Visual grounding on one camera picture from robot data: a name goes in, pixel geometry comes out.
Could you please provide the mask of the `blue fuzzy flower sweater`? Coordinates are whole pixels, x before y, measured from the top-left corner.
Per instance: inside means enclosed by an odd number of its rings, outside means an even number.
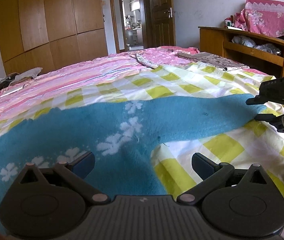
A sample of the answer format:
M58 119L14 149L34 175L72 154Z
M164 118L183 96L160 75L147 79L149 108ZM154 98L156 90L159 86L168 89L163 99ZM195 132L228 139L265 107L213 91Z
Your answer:
M0 202L25 163L49 167L90 151L95 167L85 181L110 197L160 195L166 190L150 162L160 144L197 140L244 126L263 109L250 94L219 98L169 96L142 102L130 115L125 102L51 109L0 136Z

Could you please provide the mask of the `wooden side cabinet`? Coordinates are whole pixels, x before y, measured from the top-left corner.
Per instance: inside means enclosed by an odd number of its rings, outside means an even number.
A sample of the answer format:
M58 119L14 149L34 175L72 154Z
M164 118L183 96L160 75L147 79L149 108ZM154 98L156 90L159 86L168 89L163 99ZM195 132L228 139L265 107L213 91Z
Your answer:
M273 44L281 53L266 51L233 43L237 36L252 39L257 45ZM240 62L265 74L284 77L284 40L246 31L217 27L199 27L199 50Z

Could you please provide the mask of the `yellow white checkered bedsheet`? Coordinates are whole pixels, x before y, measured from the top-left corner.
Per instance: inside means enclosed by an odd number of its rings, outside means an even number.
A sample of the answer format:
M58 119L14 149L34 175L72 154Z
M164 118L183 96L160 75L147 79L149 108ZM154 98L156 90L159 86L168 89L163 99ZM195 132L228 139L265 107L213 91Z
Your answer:
M4 113L0 239L284 239L284 78L159 66Z

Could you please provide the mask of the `pink floral covered bundle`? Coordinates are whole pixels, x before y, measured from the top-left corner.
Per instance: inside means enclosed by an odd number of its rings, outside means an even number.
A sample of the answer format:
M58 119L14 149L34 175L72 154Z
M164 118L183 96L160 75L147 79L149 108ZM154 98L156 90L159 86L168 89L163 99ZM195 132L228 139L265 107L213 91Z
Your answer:
M236 28L273 38L284 36L284 2L246 0L244 9L233 16Z

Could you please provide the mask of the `brown patterned folded cloth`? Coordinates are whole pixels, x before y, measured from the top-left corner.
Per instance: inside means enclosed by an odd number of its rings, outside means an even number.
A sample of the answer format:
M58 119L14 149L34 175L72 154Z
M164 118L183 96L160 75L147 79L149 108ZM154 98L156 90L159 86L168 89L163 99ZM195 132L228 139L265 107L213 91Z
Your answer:
M232 70L238 70L238 69L249 69L250 67L233 61L231 59L222 57L222 56L218 56L215 54L211 54L208 52L202 52L202 53L197 53L194 55L191 54L187 54L187 53L182 53L182 52L178 52L176 54L178 57L181 57L183 59L187 59L193 62L202 62L202 63L206 63L210 66L216 67L216 68L220 68L226 72L232 71Z

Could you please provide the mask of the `pink striped quilt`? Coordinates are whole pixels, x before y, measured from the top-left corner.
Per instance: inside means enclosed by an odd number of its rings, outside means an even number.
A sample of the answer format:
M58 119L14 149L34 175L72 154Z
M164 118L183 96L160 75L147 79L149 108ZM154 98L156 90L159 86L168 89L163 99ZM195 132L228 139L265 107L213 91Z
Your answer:
M255 69L225 68L190 61L196 48L158 47L112 54L63 67L0 91L0 136L25 119L37 119L52 108L68 109L96 102L125 102L130 115L144 100L166 96L217 98L256 95L271 76Z

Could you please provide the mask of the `white grey cloth on nightstand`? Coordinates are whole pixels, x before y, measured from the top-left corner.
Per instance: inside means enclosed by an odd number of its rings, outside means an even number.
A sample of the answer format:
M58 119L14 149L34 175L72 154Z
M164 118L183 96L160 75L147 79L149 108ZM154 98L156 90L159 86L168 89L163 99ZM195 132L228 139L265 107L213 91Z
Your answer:
M26 72L23 72L22 74L16 75L15 77L11 78L10 81L18 82L25 79L34 79L39 75L42 69L43 68L41 67L32 68L30 70L27 70Z

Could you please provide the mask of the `dark brown wooden door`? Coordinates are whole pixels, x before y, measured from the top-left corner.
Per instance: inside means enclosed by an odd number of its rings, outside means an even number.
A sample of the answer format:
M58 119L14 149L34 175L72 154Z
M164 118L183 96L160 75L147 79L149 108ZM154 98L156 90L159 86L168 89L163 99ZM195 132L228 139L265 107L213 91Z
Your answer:
M174 46L173 0L146 0L150 46Z

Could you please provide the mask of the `wooden wardrobe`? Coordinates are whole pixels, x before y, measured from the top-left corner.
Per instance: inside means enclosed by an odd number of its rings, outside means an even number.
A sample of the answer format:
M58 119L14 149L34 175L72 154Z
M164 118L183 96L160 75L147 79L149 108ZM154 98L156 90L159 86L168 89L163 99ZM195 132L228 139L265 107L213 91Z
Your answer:
M106 56L102 0L0 0L0 53L6 74Z

